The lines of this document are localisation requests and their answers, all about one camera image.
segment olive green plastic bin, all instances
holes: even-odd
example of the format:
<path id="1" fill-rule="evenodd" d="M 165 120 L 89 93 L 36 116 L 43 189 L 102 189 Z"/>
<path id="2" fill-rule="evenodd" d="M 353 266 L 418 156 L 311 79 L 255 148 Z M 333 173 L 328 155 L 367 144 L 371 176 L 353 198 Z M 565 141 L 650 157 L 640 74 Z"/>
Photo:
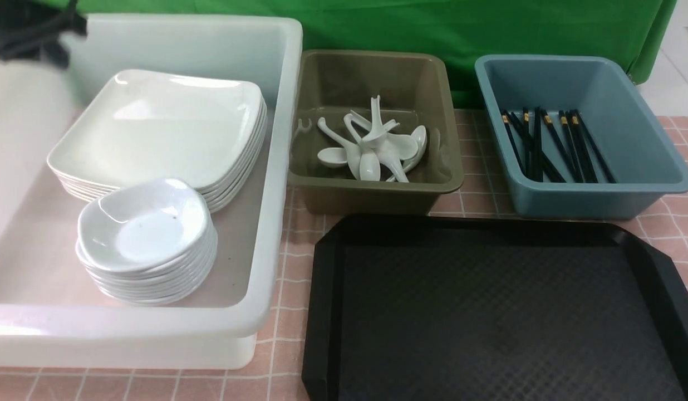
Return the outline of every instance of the olive green plastic bin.
<path id="1" fill-rule="evenodd" d="M 448 75 L 440 59 L 426 54 L 379 51 L 312 50 L 302 53 L 294 119 L 289 182 L 302 191 L 311 213 L 426 214 L 443 193 L 463 183 L 458 131 Z M 408 172 L 410 183 L 354 180 L 348 168 L 324 167 L 323 148 L 338 146 L 317 127 L 354 142 L 342 118 L 349 110 L 370 119 L 370 99 L 381 96 L 382 120 L 395 119 L 392 132 L 410 134 L 418 125 L 428 132 L 426 153 Z"/>

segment pink checkered tablecloth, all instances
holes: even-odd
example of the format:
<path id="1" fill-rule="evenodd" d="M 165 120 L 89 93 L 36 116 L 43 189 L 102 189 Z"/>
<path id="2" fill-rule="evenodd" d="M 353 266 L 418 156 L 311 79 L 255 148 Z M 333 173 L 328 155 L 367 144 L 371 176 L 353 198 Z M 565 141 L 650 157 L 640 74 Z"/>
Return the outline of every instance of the pink checkered tablecloth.
<path id="1" fill-rule="evenodd" d="M 457 111 L 465 182 L 441 196 L 432 216 L 514 218 L 507 185 L 482 112 Z M 688 117 L 659 117 L 688 162 Z M 299 378 L 314 244 L 341 217 L 312 216 L 289 188 L 280 268 L 269 322 L 253 361 L 240 370 L 1 368 L 0 401 L 299 401 Z M 675 261 L 688 289 L 688 194 L 668 195 L 641 216 L 614 222 Z"/>

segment stack of plates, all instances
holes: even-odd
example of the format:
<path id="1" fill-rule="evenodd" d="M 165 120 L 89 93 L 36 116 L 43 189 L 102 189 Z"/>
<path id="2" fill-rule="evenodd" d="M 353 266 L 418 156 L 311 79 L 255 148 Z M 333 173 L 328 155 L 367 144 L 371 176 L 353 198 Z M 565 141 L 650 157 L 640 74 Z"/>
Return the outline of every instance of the stack of plates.
<path id="1" fill-rule="evenodd" d="M 177 177 L 201 193 L 213 213 L 235 198 L 252 172 L 266 115 L 260 88 L 250 82 L 122 71 L 47 163 L 67 193 L 85 201 Z"/>
<path id="2" fill-rule="evenodd" d="M 157 306 L 196 290 L 215 262 L 218 234 L 203 197 L 176 179 L 116 190 L 79 216 L 76 253 L 103 294 Z"/>

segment white ceramic spoon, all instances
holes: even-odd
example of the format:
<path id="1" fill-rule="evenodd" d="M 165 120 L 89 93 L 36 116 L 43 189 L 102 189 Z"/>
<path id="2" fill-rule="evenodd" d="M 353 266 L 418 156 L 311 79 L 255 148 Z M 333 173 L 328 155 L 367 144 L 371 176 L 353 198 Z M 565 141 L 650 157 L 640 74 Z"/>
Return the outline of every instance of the white ceramic spoon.
<path id="1" fill-rule="evenodd" d="M 396 181 L 400 183 L 408 182 L 408 177 L 406 177 L 406 173 L 403 172 L 403 167 L 401 167 L 401 160 L 398 155 L 398 150 L 390 141 L 385 140 L 381 147 L 375 148 L 374 152 L 379 158 L 381 164 L 385 165 L 389 170 L 391 170 L 391 173 L 393 173 Z"/>
<path id="2" fill-rule="evenodd" d="M 359 175 L 362 181 L 381 180 L 381 162 L 373 149 L 365 148 L 361 153 Z"/>
<path id="3" fill-rule="evenodd" d="M 307 124 L 308 125 L 305 128 L 302 124 L 302 119 L 297 119 L 297 129 L 295 129 L 294 134 L 292 134 L 292 140 L 295 140 L 297 138 L 297 135 L 306 134 L 307 132 L 309 132 L 309 130 L 312 129 L 312 120 L 307 119 Z"/>
<path id="4" fill-rule="evenodd" d="M 346 150 L 344 148 L 324 148 L 317 153 L 319 162 L 329 168 L 345 167 L 347 165 Z"/>
<path id="5" fill-rule="evenodd" d="M 387 134 L 381 122 L 381 96 L 371 98 L 371 129 L 361 143 L 369 148 L 378 148 L 386 140 Z"/>
<path id="6" fill-rule="evenodd" d="M 361 145 L 361 160 L 359 162 L 359 176 L 361 180 L 381 180 L 381 164 L 379 163 L 379 158 L 371 148 L 362 143 L 361 136 L 359 136 L 359 132 L 354 129 L 354 125 L 351 124 L 351 121 L 351 114 L 344 116 L 344 125 L 346 129 L 349 130 L 349 134 L 356 140 L 356 143 Z"/>
<path id="7" fill-rule="evenodd" d="M 411 138 L 418 144 L 418 152 L 416 152 L 415 157 L 403 162 L 403 172 L 408 173 L 416 167 L 418 163 L 421 162 L 423 155 L 426 153 L 426 145 L 428 145 L 428 135 L 426 134 L 426 127 L 423 125 L 418 125 L 415 130 L 411 133 Z M 390 176 L 386 181 L 392 183 L 396 180 L 393 175 Z"/>
<path id="8" fill-rule="evenodd" d="M 354 121 L 363 129 L 372 129 L 372 124 L 371 122 L 369 122 L 369 120 L 366 119 L 366 117 L 357 114 L 357 112 L 355 111 L 351 112 L 351 116 L 352 121 Z M 399 124 L 395 120 L 391 120 L 383 125 L 383 128 L 387 132 L 386 140 L 390 140 L 390 142 L 393 142 L 396 148 L 398 148 L 400 160 L 408 160 L 410 158 L 415 157 L 416 153 L 418 152 L 418 143 L 415 139 L 411 137 L 411 135 L 391 134 L 390 132 L 388 132 L 389 130 L 392 130 L 395 127 L 397 127 L 398 125 Z"/>
<path id="9" fill-rule="evenodd" d="M 327 127 L 327 121 L 324 117 L 319 117 L 317 121 L 317 126 L 324 132 L 329 138 L 336 141 L 337 144 L 341 145 L 346 151 L 347 164 L 349 165 L 349 170 L 354 175 L 357 180 L 361 179 L 359 175 L 359 165 L 361 163 L 361 148 L 359 145 L 352 144 L 348 140 L 342 138 L 339 134 Z"/>
<path id="10" fill-rule="evenodd" d="M 351 110 L 351 116 L 352 116 L 352 121 L 356 125 L 359 125 L 359 127 L 362 127 L 365 130 L 371 130 L 371 121 L 367 120 L 366 117 L 362 116 L 361 114 L 357 113 L 354 110 Z M 389 120 L 384 124 L 384 130 L 386 132 L 389 132 L 390 130 L 394 129 L 395 127 L 398 127 L 398 124 L 396 120 Z"/>

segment white square plate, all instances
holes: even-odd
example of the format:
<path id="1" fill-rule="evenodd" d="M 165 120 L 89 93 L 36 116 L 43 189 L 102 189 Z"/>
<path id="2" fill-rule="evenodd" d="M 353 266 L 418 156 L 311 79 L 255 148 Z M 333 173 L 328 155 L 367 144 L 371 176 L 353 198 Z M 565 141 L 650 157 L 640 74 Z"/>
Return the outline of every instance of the white square plate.
<path id="1" fill-rule="evenodd" d="M 250 82 L 121 71 L 47 163 L 58 174 L 113 189 L 166 176 L 208 187 L 244 151 L 261 102 Z"/>

